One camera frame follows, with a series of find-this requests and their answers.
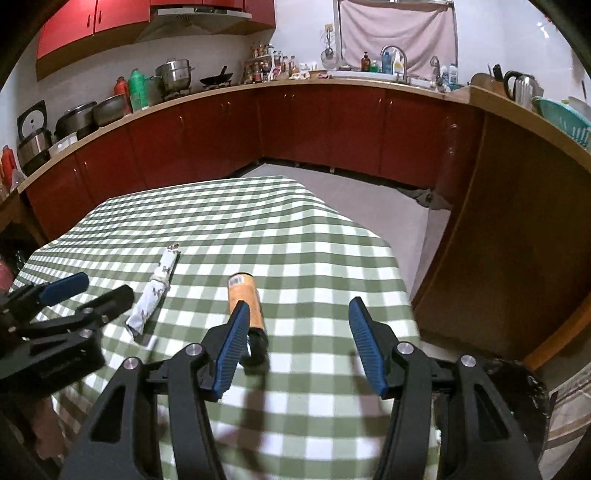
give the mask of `frying pan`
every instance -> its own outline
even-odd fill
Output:
[[[199,81],[207,87],[211,87],[214,85],[221,85],[222,83],[226,83],[228,80],[230,80],[232,78],[232,75],[234,75],[233,73],[226,73],[227,69],[228,69],[227,65],[224,65],[220,75],[216,75],[215,77],[207,77],[207,78],[201,79]]]

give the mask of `faucet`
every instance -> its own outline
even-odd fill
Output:
[[[435,76],[435,85],[438,87],[443,86],[443,78],[441,78],[441,64],[439,63],[439,58],[434,56],[429,62],[429,65],[433,67],[433,75]]]
[[[384,56],[384,53],[389,48],[395,48],[396,50],[398,50],[400,52],[400,55],[402,55],[402,62],[403,62],[403,66],[404,66],[404,71],[402,72],[402,82],[408,83],[408,75],[407,75],[408,61],[407,61],[407,56],[406,56],[405,51],[403,49],[401,49],[400,47],[397,47],[396,45],[386,45],[384,48],[382,48],[382,53],[380,54],[380,57]]]

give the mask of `blue gripper pad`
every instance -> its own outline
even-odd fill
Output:
[[[355,297],[349,303],[349,327],[369,385],[378,396],[383,398],[388,390],[384,372],[384,356],[379,350],[369,322],[373,322],[373,320],[369,316],[363,300]]]
[[[85,292],[89,284],[88,275],[84,272],[62,278],[47,285],[39,294],[39,301],[43,305],[57,305],[74,295]]]
[[[216,376],[212,390],[217,398],[230,388],[238,361],[246,349],[246,338],[251,322],[251,310],[245,301],[238,303],[228,323],[230,331],[216,361]]]

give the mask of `red bottle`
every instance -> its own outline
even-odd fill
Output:
[[[12,186],[12,171],[15,170],[17,167],[17,163],[14,161],[14,153],[8,145],[4,145],[2,149],[2,173],[4,176],[2,177],[2,182],[6,189],[10,192],[10,187]]]
[[[117,79],[117,83],[115,83],[115,88],[113,89],[115,95],[125,95],[127,99],[127,106],[125,107],[125,114],[131,113],[131,102],[129,101],[129,86],[125,81],[125,77],[119,77]]]

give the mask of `barcode label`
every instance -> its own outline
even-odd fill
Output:
[[[237,275],[236,277],[232,277],[228,282],[228,287],[233,287],[234,285],[240,285],[244,283],[244,275]]]

